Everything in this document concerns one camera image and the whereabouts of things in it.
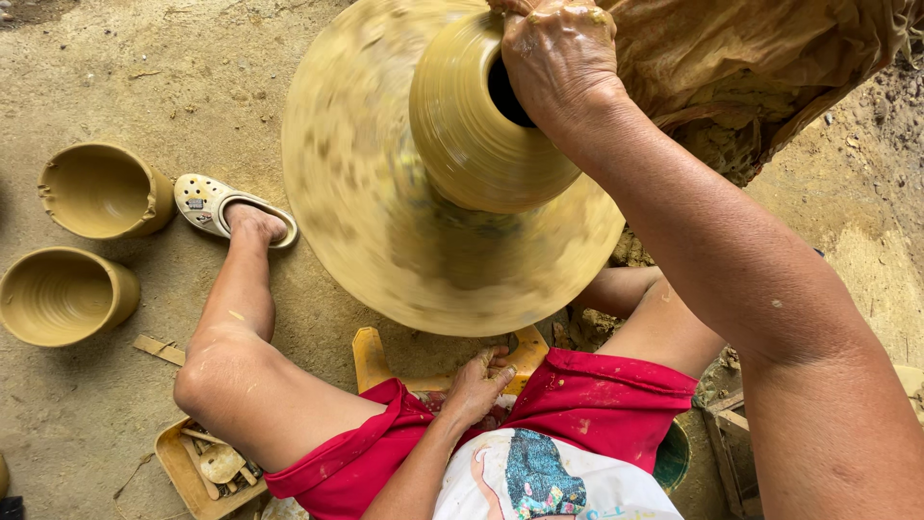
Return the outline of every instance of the white crocs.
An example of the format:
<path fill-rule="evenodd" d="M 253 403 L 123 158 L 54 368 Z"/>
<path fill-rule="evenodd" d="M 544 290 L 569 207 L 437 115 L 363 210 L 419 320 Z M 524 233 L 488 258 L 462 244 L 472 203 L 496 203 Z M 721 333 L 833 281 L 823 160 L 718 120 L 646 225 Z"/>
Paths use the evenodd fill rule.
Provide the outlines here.
<path fill-rule="evenodd" d="M 192 173 L 181 176 L 174 186 L 174 198 L 179 212 L 190 224 L 212 235 L 231 238 L 231 228 L 225 222 L 225 206 L 234 201 L 241 201 L 259 207 L 286 223 L 286 236 L 271 243 L 271 249 L 291 247 L 298 239 L 298 224 L 287 212 L 271 206 L 260 197 L 239 192 L 211 177 Z"/>

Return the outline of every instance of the graphic print on shirt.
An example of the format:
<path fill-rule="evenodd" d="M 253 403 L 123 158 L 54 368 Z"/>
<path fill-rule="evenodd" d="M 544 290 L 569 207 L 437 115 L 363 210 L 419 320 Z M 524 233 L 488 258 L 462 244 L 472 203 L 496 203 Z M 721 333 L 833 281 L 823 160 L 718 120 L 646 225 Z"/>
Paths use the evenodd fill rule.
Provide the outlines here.
<path fill-rule="evenodd" d="M 482 448 L 472 453 L 471 474 L 489 503 L 488 520 L 513 520 L 502 512 L 499 489 L 492 489 L 484 480 L 484 455 Z M 527 429 L 516 428 L 510 439 L 505 480 L 517 520 L 573 519 L 587 505 L 584 480 L 565 471 L 561 453 L 551 439 Z"/>

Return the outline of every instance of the foot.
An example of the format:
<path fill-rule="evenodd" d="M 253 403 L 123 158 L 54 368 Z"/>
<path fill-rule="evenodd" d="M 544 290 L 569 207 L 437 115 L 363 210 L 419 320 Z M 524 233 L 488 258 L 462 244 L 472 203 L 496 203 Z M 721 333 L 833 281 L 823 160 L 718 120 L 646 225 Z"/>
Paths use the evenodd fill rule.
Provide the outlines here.
<path fill-rule="evenodd" d="M 267 243 L 282 240 L 288 233 L 286 223 L 262 211 L 256 206 L 243 202 L 233 202 L 225 206 L 225 222 L 231 228 L 231 236 L 244 229 L 258 233 Z"/>

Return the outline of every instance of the green bucket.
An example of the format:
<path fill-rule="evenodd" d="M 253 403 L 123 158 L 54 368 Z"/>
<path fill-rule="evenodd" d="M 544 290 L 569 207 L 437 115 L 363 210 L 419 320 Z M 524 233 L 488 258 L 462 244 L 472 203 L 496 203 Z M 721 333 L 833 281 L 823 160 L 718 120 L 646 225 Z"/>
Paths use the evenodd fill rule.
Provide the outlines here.
<path fill-rule="evenodd" d="M 658 445 L 654 459 L 654 479 L 670 495 L 684 481 L 689 468 L 690 442 L 686 431 L 674 419 L 664 440 Z"/>

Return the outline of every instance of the red shorts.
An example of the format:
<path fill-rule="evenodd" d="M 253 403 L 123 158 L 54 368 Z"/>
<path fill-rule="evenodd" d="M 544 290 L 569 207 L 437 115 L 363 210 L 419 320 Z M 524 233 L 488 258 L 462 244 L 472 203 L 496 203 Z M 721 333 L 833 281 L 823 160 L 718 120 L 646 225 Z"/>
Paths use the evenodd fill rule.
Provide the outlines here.
<path fill-rule="evenodd" d="M 501 427 L 521 427 L 581 450 L 634 464 L 649 473 L 675 415 L 690 407 L 697 381 L 639 359 L 552 348 L 529 378 Z M 433 420 L 397 379 L 361 394 L 387 405 L 266 483 L 278 498 L 295 497 L 319 520 L 356 520 Z M 461 446 L 483 433 L 470 429 Z"/>

